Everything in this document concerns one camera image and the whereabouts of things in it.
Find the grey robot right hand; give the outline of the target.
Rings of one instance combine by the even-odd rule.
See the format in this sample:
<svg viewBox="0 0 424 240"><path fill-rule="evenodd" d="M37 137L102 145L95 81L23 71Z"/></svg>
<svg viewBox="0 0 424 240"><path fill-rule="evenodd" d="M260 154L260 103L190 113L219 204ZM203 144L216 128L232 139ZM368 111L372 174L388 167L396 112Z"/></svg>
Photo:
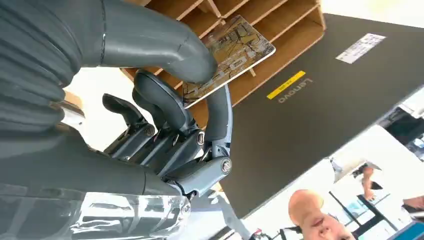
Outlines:
<svg viewBox="0 0 424 240"><path fill-rule="evenodd" d="M63 122L64 88L88 67L136 68L130 103L103 106L126 130L104 151ZM232 169L229 88L199 128L159 67L204 84L218 64L186 24L122 0L0 3L0 237L165 240L191 201Z"/></svg>

